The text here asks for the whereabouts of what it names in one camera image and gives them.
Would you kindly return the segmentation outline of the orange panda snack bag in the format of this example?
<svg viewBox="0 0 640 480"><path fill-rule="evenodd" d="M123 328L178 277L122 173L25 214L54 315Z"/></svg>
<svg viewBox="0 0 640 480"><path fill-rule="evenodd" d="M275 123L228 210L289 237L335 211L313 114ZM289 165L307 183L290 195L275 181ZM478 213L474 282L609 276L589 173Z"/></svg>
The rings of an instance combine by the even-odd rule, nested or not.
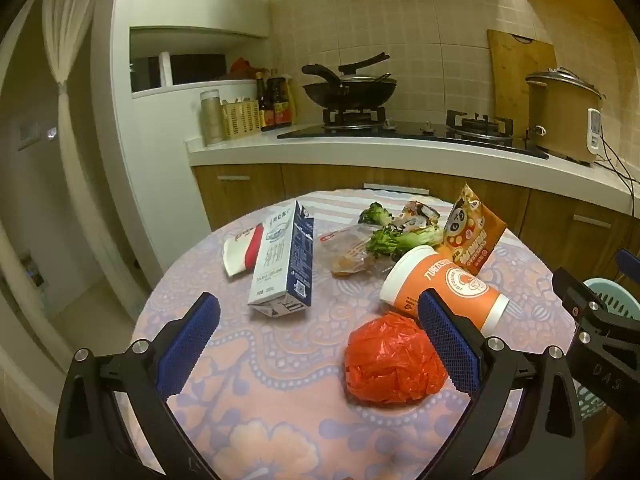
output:
<svg viewBox="0 0 640 480"><path fill-rule="evenodd" d="M505 230L506 222L466 184L451 208L444 238L436 246L436 252L466 272L477 275Z"/></svg>

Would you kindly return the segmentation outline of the orange paper cup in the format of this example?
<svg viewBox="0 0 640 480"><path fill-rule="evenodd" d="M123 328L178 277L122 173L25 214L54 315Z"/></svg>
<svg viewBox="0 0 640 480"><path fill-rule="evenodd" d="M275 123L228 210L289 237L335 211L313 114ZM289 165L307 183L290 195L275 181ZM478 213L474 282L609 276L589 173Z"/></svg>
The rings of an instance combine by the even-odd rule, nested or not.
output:
<svg viewBox="0 0 640 480"><path fill-rule="evenodd" d="M431 246L410 250L395 263L380 290L383 302L397 311L418 317L418 300L434 288L456 315L469 318L488 336L502 317L509 299L469 274Z"/></svg>

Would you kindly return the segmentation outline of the red plastic bag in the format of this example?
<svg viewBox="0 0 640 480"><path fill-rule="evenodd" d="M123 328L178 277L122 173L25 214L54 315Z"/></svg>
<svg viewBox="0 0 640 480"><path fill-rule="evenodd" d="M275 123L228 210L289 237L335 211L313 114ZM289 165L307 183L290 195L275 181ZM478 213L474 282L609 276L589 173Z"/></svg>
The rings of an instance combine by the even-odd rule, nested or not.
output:
<svg viewBox="0 0 640 480"><path fill-rule="evenodd" d="M349 335L344 370L347 391L372 404L418 402L438 393L448 378L424 330L395 312Z"/></svg>

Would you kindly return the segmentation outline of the large bok choy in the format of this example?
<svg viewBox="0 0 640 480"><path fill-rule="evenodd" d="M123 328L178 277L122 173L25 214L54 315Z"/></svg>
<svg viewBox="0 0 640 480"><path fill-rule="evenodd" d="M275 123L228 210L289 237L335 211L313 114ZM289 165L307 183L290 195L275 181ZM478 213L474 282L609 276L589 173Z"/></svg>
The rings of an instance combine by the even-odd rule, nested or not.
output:
<svg viewBox="0 0 640 480"><path fill-rule="evenodd" d="M383 226L372 234L366 249L375 257L390 257L397 261L413 248L437 246L443 239L444 231L439 226L424 226L407 232L398 226Z"/></svg>

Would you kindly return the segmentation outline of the red white paper cup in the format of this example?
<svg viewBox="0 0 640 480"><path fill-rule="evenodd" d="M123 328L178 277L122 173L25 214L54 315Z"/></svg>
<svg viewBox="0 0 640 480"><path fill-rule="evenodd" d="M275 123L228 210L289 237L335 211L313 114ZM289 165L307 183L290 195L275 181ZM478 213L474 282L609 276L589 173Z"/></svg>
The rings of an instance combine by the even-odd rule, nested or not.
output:
<svg viewBox="0 0 640 480"><path fill-rule="evenodd" d="M224 242L222 260L229 278L254 269L263 232L264 227L259 223Z"/></svg>

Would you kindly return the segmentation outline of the clear plastic bread bag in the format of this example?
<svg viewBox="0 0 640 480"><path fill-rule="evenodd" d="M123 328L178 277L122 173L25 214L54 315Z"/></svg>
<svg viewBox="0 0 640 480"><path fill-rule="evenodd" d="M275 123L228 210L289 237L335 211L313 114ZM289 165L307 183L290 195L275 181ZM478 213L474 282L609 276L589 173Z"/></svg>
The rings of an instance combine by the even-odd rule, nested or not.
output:
<svg viewBox="0 0 640 480"><path fill-rule="evenodd" d="M364 272L383 276L390 272L395 264L392 257L369 252L367 246L372 237L376 240L388 240L399 233L396 226L352 224L344 229L320 235L314 255L334 278L349 278Z"/></svg>

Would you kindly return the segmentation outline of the blue white milk carton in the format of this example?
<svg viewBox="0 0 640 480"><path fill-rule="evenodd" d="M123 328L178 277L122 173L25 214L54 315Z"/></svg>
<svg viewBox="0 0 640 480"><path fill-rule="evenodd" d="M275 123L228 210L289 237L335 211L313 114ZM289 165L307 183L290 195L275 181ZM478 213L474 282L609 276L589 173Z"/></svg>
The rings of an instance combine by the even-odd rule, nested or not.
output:
<svg viewBox="0 0 640 480"><path fill-rule="evenodd" d="M314 218L294 200L272 214L262 227L248 305L268 318L310 308Z"/></svg>

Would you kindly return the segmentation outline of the red panda snack wrapper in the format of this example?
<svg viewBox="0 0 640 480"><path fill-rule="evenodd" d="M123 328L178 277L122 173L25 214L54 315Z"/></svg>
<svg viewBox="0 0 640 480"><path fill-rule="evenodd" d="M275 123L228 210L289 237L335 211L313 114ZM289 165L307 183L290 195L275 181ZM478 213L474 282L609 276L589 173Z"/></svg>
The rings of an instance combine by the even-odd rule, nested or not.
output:
<svg viewBox="0 0 640 480"><path fill-rule="evenodd" d="M440 214L431 206L418 200L409 200L392 223L402 232L408 233L420 231L429 226L438 226L439 218Z"/></svg>

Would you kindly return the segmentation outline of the small bok choy piece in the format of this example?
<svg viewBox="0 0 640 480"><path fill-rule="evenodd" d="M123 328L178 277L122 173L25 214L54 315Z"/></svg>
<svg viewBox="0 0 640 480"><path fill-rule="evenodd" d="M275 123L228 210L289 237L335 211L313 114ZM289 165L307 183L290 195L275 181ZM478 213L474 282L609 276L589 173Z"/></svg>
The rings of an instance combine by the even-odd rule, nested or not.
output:
<svg viewBox="0 0 640 480"><path fill-rule="evenodd" d="M360 212L358 222L372 224L372 226L388 226L394 220L393 215L380 203L370 203L369 207Z"/></svg>

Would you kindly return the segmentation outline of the wooden kitchen cabinets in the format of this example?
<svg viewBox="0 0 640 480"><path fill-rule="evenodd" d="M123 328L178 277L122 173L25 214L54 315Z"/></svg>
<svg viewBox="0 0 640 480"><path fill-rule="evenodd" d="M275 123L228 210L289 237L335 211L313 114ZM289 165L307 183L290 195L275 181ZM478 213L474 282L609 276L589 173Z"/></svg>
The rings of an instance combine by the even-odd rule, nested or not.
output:
<svg viewBox="0 0 640 480"><path fill-rule="evenodd" d="M478 179L396 169L332 165L220 165L192 169L210 226L221 228L256 209L314 191L420 188L452 203L468 184L552 271L575 278L615 278L622 249L639 253L639 221L629 214L556 194Z"/></svg>

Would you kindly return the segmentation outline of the white countertop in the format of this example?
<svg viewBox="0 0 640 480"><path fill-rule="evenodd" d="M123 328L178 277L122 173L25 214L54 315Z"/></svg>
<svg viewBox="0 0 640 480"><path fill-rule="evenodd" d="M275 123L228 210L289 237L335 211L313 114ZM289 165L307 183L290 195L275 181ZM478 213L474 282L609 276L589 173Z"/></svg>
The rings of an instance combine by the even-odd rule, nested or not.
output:
<svg viewBox="0 0 640 480"><path fill-rule="evenodd" d="M513 184L582 200L623 214L638 214L632 191L615 172L559 157L547 159L474 146L416 139L291 136L305 126L283 128L207 145L186 141L189 165L301 164L400 169Z"/></svg>

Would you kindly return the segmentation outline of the beige rice cooker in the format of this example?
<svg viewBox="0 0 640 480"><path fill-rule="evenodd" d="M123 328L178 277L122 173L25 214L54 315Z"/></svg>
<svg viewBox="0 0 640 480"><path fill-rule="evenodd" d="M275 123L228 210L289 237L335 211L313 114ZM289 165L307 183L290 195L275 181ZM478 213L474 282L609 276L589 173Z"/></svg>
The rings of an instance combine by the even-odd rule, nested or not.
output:
<svg viewBox="0 0 640 480"><path fill-rule="evenodd" d="M542 150L590 166L602 154L587 148L587 110L600 110L604 95L564 67L525 77L529 91L528 134Z"/></svg>

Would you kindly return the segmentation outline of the black gas stove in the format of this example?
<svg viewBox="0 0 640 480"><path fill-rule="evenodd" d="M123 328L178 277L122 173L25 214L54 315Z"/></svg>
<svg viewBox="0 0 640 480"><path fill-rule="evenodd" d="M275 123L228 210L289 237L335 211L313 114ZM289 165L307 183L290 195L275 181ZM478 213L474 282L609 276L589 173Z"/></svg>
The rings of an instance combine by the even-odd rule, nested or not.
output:
<svg viewBox="0 0 640 480"><path fill-rule="evenodd" d="M279 133L278 139L312 138L380 138L461 143L494 148L516 154L547 159L549 155L532 141L514 134L513 120L473 116L447 110L443 124L437 122L394 122L383 107L358 112L323 112L323 124L291 132Z"/></svg>

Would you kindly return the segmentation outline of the floral pink tablecloth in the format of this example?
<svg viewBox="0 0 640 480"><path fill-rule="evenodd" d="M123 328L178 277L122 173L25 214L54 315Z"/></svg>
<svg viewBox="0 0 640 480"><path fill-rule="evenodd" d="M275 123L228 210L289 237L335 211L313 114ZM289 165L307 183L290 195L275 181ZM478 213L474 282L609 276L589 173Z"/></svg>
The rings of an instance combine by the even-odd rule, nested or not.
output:
<svg viewBox="0 0 640 480"><path fill-rule="evenodd" d="M413 198L438 210L444 224L451 204L435 197L341 190L297 200L314 217L318 237L355 223L372 202L399 214ZM414 479L469 397L450 380L434 396L397 408L347 396L348 336L387 311L378 272L338 280L315 262L310 309L283 318L250 309L252 277L228 280L222 245L283 204L227 224L178 259L153 290L131 339L153 339L202 292L218 298L219 326L169 406L223 479ZM566 351L574 322L552 292L551 271L511 231L503 233L480 278L510 299L494 334L514 350L540 353L555 344Z"/></svg>

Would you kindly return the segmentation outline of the black wok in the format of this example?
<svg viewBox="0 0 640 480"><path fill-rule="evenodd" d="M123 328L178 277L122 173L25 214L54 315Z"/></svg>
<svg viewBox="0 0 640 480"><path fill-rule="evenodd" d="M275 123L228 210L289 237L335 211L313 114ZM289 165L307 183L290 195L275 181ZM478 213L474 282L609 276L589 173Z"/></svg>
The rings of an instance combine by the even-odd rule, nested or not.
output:
<svg viewBox="0 0 640 480"><path fill-rule="evenodd" d="M322 79L305 84L304 90L312 102L327 110L373 110L386 103L397 86L390 73L339 77L321 64L304 65L302 73Z"/></svg>

